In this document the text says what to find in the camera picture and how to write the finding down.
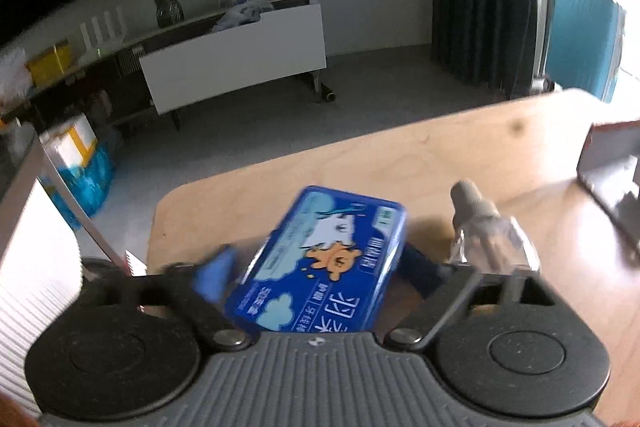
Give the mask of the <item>white yellow cardboard box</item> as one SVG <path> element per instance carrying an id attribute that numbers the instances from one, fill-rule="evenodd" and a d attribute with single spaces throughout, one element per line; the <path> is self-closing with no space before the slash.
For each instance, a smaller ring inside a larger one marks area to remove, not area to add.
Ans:
<path id="1" fill-rule="evenodd" d="M 85 114 L 43 132 L 39 139 L 58 169 L 85 168 L 98 146 L 98 138 Z"/>

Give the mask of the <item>white TV cabinet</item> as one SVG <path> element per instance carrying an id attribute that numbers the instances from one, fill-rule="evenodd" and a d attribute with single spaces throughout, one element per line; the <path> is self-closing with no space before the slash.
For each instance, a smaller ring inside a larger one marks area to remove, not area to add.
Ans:
<path id="1" fill-rule="evenodd" d="M 259 20 L 213 31 L 213 15 L 153 32 L 139 58 L 157 114 L 258 84 L 326 68 L 317 0 L 288 0 Z"/>

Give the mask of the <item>blue plastic bag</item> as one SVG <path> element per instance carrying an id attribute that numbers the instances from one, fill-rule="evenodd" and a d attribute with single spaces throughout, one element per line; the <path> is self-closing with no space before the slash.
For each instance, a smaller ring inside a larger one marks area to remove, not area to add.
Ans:
<path id="1" fill-rule="evenodd" d="M 114 178 L 114 162 L 104 144 L 99 144 L 86 167 L 58 169 L 67 188 L 72 192 L 82 210 L 92 218 L 104 205 Z M 61 213 L 66 223 L 74 230 L 80 228 L 72 210 L 65 204 L 62 196 L 55 190 L 47 176 L 39 178 L 44 189 Z"/>

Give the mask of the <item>teal suitcase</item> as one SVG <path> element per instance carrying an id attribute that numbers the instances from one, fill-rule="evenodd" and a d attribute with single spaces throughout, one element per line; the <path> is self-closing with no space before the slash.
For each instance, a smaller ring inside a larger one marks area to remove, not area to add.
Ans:
<path id="1" fill-rule="evenodd" d="M 548 79 L 611 101 L 625 15 L 620 0 L 554 0 L 544 66 Z"/>

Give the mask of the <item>clear glass spray bottle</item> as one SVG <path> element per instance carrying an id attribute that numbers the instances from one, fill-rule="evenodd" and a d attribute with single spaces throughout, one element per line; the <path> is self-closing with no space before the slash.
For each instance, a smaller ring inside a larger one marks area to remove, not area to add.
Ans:
<path id="1" fill-rule="evenodd" d="M 454 184 L 450 198 L 454 205 L 450 263 L 473 265 L 480 272 L 494 274 L 540 271 L 536 248 L 518 220 L 502 215 L 472 180 Z"/>

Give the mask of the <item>white plastic bag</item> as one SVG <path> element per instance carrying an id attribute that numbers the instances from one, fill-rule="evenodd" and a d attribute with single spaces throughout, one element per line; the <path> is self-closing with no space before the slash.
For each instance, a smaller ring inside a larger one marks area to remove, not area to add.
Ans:
<path id="1" fill-rule="evenodd" d="M 27 68 L 26 51 L 14 48 L 0 60 L 0 102 L 6 108 L 23 101 L 32 87 L 32 75 Z"/>

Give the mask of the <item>blue tissue pack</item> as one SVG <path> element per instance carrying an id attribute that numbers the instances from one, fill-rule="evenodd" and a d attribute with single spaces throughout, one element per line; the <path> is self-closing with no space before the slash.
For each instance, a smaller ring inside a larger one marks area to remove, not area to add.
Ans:
<path id="1" fill-rule="evenodd" d="M 246 331 L 370 329 L 404 248 L 407 211 L 390 200 L 309 185 L 224 304 Z"/>

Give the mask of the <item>curved white side counter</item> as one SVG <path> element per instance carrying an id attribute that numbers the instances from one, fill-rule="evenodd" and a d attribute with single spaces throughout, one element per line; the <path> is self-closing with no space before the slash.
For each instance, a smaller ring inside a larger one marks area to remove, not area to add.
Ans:
<path id="1" fill-rule="evenodd" d="M 130 269 L 81 209 L 30 124 L 1 128 L 1 398 L 40 410 L 25 360 L 40 334 L 78 297 L 84 270 L 75 233 L 39 181 L 53 176 L 77 219 L 115 267 Z"/>

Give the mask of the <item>white router with antennas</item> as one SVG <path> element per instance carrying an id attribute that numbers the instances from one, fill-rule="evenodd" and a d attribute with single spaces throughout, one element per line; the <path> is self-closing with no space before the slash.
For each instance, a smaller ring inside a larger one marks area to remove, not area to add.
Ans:
<path id="1" fill-rule="evenodd" d="M 79 63 L 89 63 L 98 58 L 117 52 L 124 46 L 128 27 L 122 7 L 116 5 L 114 11 L 104 11 L 101 16 L 93 16 L 89 23 L 79 26 L 85 52 Z"/>

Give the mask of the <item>orange white cardboard tray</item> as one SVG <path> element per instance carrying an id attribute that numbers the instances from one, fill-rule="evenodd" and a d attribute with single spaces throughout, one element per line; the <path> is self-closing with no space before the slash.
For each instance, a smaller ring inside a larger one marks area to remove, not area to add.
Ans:
<path id="1" fill-rule="evenodd" d="M 639 258 L 639 121 L 593 124 L 576 173 Z"/>

